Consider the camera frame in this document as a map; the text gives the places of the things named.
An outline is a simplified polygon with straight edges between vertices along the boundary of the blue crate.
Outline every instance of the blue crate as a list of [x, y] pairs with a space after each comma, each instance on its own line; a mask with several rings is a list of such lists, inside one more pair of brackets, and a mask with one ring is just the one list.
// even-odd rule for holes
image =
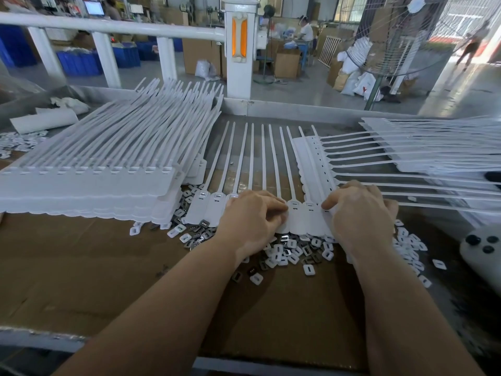
[[158, 54], [153, 52], [155, 42], [136, 42], [137, 50], [139, 50], [139, 59], [142, 61], [158, 61]]
[[129, 69], [131, 67], [140, 67], [141, 60], [139, 59], [138, 48], [134, 43], [122, 43], [124, 48], [113, 48], [115, 59], [119, 69]]
[[91, 53], [58, 51], [57, 55], [65, 74], [68, 76], [90, 77], [103, 73], [96, 50]]
[[181, 38], [174, 38], [174, 51], [183, 52], [183, 40]]
[[7, 67], [37, 64], [33, 51], [19, 26], [0, 25], [0, 57]]

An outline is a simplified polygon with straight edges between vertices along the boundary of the person's left hand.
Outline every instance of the person's left hand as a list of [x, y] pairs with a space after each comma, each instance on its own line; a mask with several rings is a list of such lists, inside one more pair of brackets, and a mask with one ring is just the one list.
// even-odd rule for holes
[[236, 252], [236, 265], [262, 250], [287, 217], [283, 199], [268, 191], [243, 191], [231, 198], [219, 221], [214, 239]]

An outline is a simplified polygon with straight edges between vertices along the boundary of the orange reflector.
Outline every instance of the orange reflector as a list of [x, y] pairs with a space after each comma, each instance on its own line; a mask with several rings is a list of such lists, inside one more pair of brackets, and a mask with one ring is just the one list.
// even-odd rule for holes
[[247, 20], [242, 21], [241, 35], [240, 35], [240, 53], [244, 58], [247, 57]]
[[231, 34], [231, 52], [232, 56], [235, 56], [236, 53], [236, 22], [235, 18], [232, 18], [232, 24], [231, 24], [231, 29], [232, 29], [232, 34]]

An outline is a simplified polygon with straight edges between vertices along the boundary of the computer monitor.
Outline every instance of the computer monitor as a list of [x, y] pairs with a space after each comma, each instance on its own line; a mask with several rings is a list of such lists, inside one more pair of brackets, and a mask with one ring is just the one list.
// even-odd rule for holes
[[143, 5], [139, 4], [129, 4], [130, 12], [133, 14], [143, 14]]
[[96, 1], [84, 1], [87, 12], [91, 15], [104, 15], [103, 5]]

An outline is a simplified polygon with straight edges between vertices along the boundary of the person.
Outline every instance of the person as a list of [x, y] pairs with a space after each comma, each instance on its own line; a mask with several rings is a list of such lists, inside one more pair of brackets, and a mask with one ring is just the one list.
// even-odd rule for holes
[[[351, 181], [331, 193], [332, 231], [352, 257], [365, 298], [370, 374], [480, 376], [439, 309], [392, 247], [396, 201]], [[287, 205], [267, 191], [226, 205], [216, 235], [189, 252], [55, 373], [184, 375], [235, 269], [285, 222]]]
[[482, 24], [482, 27], [475, 34], [473, 34], [472, 36], [469, 36], [469, 34], [467, 34], [467, 37], [469, 37], [470, 43], [466, 46], [466, 48], [463, 51], [463, 54], [460, 56], [460, 58], [456, 62], [456, 66], [457, 66], [458, 64], [461, 63], [461, 61], [463, 60], [463, 58], [465, 56], [469, 55], [468, 60], [467, 60], [467, 64], [464, 67], [463, 71], [467, 70], [468, 66], [472, 62], [473, 57], [475, 56], [475, 53], [479, 49], [480, 44], [482, 43], [483, 39], [485, 37], [487, 37], [487, 35], [489, 34], [490, 30], [489, 30], [488, 26], [490, 23], [491, 22], [489, 20], [487, 20]]
[[301, 17], [299, 20], [299, 25], [301, 26], [301, 30], [299, 31], [298, 38], [301, 38], [306, 42], [313, 42], [313, 29], [312, 26], [308, 23], [308, 17]]
[[115, 5], [115, 0], [106, 0], [104, 3], [104, 12], [109, 18], [115, 21], [121, 21], [122, 17], [120, 16], [120, 12], [116, 9]]

